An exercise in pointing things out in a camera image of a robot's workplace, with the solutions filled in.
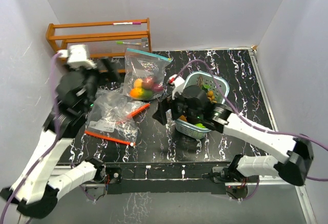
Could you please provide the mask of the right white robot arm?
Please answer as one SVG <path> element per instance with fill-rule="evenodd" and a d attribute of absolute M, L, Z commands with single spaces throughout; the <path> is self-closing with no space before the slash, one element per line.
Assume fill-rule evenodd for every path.
<path fill-rule="evenodd" d="M 228 167 L 213 169 L 208 174 L 209 178 L 227 182 L 241 181 L 251 176 L 272 176 L 295 186 L 304 185 L 314 159 L 308 138 L 278 135 L 266 127 L 256 129 L 256 123 L 242 121 L 230 107 L 211 102 L 198 86 L 189 86 L 182 93 L 160 100 L 152 117 L 165 125 L 167 111 L 171 112 L 173 119 L 184 115 L 211 131 L 241 139 L 268 153 L 267 156 L 253 157 L 236 155 Z"/>

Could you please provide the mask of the magenta round fruit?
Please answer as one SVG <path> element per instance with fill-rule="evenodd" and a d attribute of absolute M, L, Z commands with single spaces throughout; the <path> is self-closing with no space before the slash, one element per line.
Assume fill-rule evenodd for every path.
<path fill-rule="evenodd" d="M 154 83 L 151 90 L 153 93 L 158 93 L 163 91 L 163 84 L 162 83 Z"/>

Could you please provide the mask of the blue-zipper clear bag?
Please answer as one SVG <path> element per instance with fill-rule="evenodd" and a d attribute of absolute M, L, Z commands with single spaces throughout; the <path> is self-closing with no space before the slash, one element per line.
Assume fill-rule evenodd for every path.
<path fill-rule="evenodd" d="M 141 51 L 128 48 L 125 52 L 125 79 L 122 93 L 123 95 L 130 97 L 130 91 L 134 88 L 134 81 L 138 78 L 153 77 L 154 83 L 162 83 L 165 79 L 166 67 L 171 63 L 171 59 Z M 163 91 L 153 93 L 153 96 L 149 100 L 161 97 Z"/>

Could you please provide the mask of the green yellow mango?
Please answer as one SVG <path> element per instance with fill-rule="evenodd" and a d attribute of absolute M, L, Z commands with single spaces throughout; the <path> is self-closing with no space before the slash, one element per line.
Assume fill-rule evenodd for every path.
<path fill-rule="evenodd" d="M 142 87 L 143 81 L 138 78 L 134 81 L 134 88 L 130 91 L 130 96 L 134 99 L 149 100 L 153 96 L 153 92 Z"/>

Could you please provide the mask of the orange-zipper clear bag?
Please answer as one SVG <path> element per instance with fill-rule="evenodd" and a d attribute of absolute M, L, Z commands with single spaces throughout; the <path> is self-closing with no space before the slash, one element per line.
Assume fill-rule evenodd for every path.
<path fill-rule="evenodd" d="M 133 118 L 149 106 L 149 103 L 122 95 L 119 90 L 98 89 L 88 114 L 85 133 L 133 147 L 138 136 Z"/>

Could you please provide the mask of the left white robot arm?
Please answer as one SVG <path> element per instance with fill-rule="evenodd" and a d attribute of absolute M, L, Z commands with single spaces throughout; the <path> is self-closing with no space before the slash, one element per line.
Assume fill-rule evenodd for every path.
<path fill-rule="evenodd" d="M 11 204 L 30 219 L 49 215 L 58 201 L 83 183 L 102 182 L 106 165 L 91 157 L 64 174 L 51 177 L 62 154 L 87 121 L 87 113 L 96 100 L 98 86 L 105 79 L 120 80 L 120 75 L 108 57 L 100 58 L 106 68 L 99 70 L 89 58 L 80 62 L 68 60 L 69 72 L 58 83 L 51 81 L 53 107 L 42 126 L 38 144 L 21 176 L 9 187 L 2 188 L 1 198 L 6 202 L 1 213 L 1 223 Z"/>

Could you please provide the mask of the longan bunch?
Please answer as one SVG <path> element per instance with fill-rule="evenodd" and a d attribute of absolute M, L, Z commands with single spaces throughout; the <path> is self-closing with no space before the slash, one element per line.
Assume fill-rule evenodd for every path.
<path fill-rule="evenodd" d="M 214 92 L 211 90 L 211 86 L 209 84 L 205 83 L 205 80 L 203 77 L 199 76 L 197 78 L 197 85 L 200 87 L 202 90 L 204 90 L 207 93 L 207 98 L 212 102 L 212 103 L 217 103 L 216 97 Z"/>

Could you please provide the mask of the light blue plastic basket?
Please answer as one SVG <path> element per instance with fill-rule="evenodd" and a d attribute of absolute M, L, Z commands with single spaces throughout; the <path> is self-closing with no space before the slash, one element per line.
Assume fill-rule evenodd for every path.
<path fill-rule="evenodd" d="M 194 139 L 202 139 L 216 128 L 229 93 L 228 82 L 202 71 L 188 75 L 181 94 L 176 94 L 172 107 L 175 128 Z"/>

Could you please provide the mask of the orange fruit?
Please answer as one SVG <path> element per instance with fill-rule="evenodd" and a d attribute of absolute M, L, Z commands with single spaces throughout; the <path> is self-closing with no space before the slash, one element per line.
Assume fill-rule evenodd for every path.
<path fill-rule="evenodd" d="M 179 119 L 182 120 L 182 121 L 187 122 L 187 119 L 186 119 L 186 117 L 184 115 L 182 115 Z"/>

